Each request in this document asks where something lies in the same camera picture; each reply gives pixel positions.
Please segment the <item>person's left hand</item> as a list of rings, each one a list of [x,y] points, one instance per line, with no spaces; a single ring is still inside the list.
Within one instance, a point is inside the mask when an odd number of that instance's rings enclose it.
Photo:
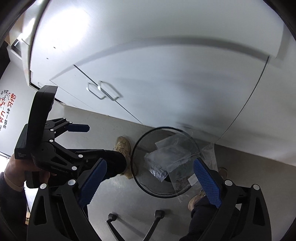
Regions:
[[[12,155],[4,171],[4,179],[13,190],[21,192],[27,180],[25,172],[40,172],[41,183],[47,183],[50,177],[49,172],[36,167],[32,160],[19,160]]]

